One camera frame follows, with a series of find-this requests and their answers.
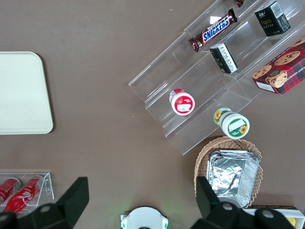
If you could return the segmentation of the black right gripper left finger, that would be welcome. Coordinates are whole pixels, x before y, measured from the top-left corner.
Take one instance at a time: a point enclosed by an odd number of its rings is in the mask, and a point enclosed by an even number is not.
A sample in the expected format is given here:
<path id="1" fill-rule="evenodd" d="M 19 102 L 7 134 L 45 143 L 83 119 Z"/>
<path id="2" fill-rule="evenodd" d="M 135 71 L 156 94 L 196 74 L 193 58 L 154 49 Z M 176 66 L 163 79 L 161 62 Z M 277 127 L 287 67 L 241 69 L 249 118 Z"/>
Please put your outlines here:
<path id="1" fill-rule="evenodd" d="M 45 204 L 18 219 L 19 229 L 72 229 L 89 203 L 87 177 L 79 177 L 55 204 Z"/>

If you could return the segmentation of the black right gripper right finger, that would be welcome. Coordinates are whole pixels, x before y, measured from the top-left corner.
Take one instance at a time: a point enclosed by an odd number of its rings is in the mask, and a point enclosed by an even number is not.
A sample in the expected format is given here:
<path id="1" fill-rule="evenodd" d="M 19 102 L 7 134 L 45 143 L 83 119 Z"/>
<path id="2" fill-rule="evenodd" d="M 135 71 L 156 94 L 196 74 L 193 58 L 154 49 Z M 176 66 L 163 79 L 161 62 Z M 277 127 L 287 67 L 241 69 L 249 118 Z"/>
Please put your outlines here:
<path id="1" fill-rule="evenodd" d="M 196 178 L 196 201 L 202 218 L 194 229 L 292 229 L 280 212 L 259 208 L 254 215 L 229 202 L 221 202 L 205 177 Z"/>

